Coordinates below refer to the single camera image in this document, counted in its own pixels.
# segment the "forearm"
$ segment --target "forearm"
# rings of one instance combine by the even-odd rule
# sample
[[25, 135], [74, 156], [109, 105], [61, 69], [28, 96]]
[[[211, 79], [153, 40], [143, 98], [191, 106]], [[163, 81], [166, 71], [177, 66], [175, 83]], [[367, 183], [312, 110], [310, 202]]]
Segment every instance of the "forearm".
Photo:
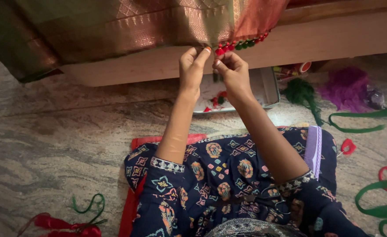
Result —
[[236, 110], [277, 183], [294, 179], [309, 170], [255, 98], [245, 99]]
[[163, 139], [157, 148], [158, 158], [178, 164], [183, 163], [195, 103], [192, 96], [179, 94], [167, 122]]

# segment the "person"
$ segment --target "person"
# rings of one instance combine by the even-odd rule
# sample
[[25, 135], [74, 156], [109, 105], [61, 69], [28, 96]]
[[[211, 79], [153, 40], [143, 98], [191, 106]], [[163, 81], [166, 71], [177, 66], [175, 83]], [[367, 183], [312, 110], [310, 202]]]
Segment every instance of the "person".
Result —
[[125, 159], [133, 190], [145, 177], [132, 237], [368, 236], [336, 201], [336, 143], [322, 132], [319, 179], [302, 156], [307, 128], [277, 129], [255, 99], [248, 64], [233, 52], [217, 56], [227, 98], [248, 134], [186, 145], [203, 68], [211, 54], [180, 58], [180, 89], [160, 143]]

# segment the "wooden bed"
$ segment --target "wooden bed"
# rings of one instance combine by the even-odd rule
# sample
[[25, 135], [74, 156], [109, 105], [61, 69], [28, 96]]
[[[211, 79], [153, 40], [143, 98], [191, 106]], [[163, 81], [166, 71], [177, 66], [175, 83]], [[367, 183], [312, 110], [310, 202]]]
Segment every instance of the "wooden bed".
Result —
[[[296, 2], [264, 43], [236, 52], [250, 68], [387, 53], [387, 0]], [[176, 78], [178, 59], [187, 48], [160, 48], [60, 69], [87, 86]], [[209, 59], [205, 73], [212, 73], [211, 63]]]

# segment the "marble floor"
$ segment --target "marble floor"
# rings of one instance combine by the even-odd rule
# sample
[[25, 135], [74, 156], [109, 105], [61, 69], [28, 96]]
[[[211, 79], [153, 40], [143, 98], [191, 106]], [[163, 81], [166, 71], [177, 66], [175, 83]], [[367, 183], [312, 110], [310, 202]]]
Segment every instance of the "marble floor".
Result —
[[[387, 103], [387, 54], [355, 58], [355, 63], [369, 72]], [[326, 78], [326, 73], [309, 76], [315, 83]], [[57, 75], [20, 85], [0, 63], [0, 237], [15, 236], [40, 212], [71, 223], [86, 222], [94, 213], [76, 214], [71, 197], [84, 206], [96, 193], [106, 199], [103, 236], [117, 236], [128, 189], [123, 159], [132, 138], [162, 134], [176, 92], [175, 79], [89, 88]], [[323, 118], [335, 111], [330, 102], [318, 101]], [[314, 123], [310, 111], [285, 98], [268, 114], [275, 125]], [[360, 213], [354, 196], [375, 182], [378, 170], [387, 165], [387, 118], [335, 121], [344, 127], [386, 125], [368, 134], [323, 126], [339, 144], [351, 138], [357, 145], [352, 156], [338, 157], [337, 198], [350, 219], [369, 234], [379, 233], [380, 220]], [[191, 132], [208, 134], [236, 129], [244, 129], [236, 112], [195, 116], [191, 126]], [[387, 192], [370, 191], [361, 204], [386, 205]]]

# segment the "saree pallu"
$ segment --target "saree pallu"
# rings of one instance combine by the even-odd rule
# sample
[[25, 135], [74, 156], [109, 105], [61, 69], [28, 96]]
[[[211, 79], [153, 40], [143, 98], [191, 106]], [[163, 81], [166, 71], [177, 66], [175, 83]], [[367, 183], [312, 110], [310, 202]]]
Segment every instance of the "saree pallu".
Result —
[[0, 0], [0, 61], [22, 83], [61, 65], [211, 46], [275, 27], [288, 0]]

